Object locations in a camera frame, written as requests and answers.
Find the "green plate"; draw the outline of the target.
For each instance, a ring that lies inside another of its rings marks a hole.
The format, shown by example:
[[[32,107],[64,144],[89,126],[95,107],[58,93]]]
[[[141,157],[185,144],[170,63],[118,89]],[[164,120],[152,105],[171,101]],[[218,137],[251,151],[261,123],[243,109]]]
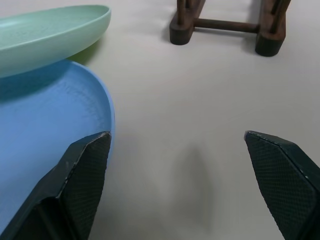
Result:
[[[69,58],[97,42],[112,10],[73,5],[0,18],[0,78]]]

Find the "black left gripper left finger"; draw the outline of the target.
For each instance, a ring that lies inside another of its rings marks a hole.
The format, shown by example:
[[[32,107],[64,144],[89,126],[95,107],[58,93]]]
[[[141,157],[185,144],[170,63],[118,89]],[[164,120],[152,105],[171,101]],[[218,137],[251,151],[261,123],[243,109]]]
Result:
[[[0,240],[88,240],[110,149],[109,131],[72,143],[33,188]]]

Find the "dark wooden dish rack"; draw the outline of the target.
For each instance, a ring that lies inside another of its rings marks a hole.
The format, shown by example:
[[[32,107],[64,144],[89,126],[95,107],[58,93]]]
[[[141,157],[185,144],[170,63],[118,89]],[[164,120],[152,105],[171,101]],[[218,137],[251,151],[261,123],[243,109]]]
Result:
[[[169,24],[174,45],[189,43],[196,28],[256,34],[255,52],[263,57],[278,54],[286,38],[286,12],[291,0],[260,0],[258,23],[200,18],[206,0],[176,0]]]

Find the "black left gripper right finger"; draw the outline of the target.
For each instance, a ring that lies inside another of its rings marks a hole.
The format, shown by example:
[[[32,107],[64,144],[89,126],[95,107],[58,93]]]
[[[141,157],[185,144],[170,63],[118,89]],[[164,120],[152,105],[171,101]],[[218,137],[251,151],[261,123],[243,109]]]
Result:
[[[285,240],[320,240],[320,167],[295,143],[247,131],[261,195]]]

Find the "blue plate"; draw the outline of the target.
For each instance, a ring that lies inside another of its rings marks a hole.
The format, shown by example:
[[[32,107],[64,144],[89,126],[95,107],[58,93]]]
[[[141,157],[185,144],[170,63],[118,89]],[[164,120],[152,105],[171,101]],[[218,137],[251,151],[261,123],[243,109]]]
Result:
[[[0,78],[0,234],[69,145],[115,129],[106,85],[77,62]]]

